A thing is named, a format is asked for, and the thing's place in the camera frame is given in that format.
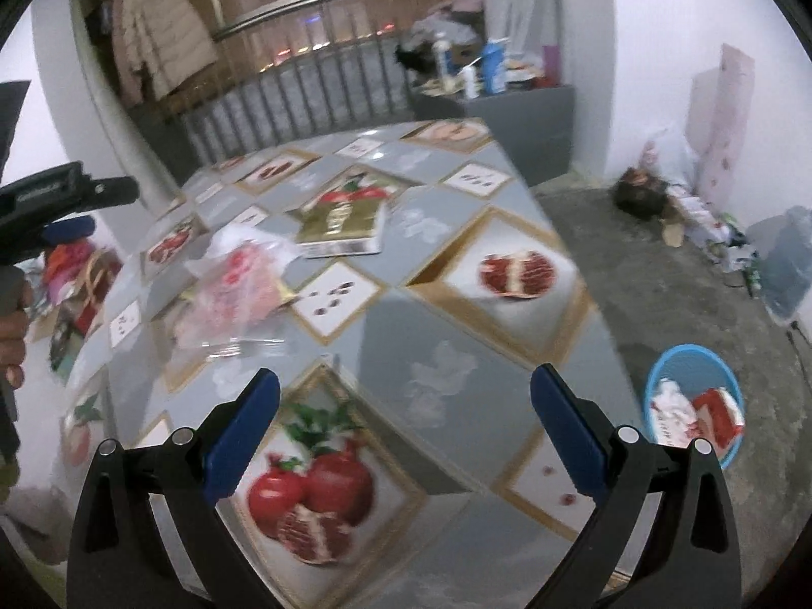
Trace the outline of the person's left hand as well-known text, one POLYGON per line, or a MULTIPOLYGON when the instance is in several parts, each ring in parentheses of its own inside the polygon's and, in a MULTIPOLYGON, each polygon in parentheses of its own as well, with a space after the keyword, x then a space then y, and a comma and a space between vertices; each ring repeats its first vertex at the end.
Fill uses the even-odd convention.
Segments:
POLYGON ((12 389, 21 388, 25 382, 25 337, 30 324, 26 310, 32 302, 33 289, 28 281, 23 281, 15 310, 0 319, 0 366, 4 380, 12 389))

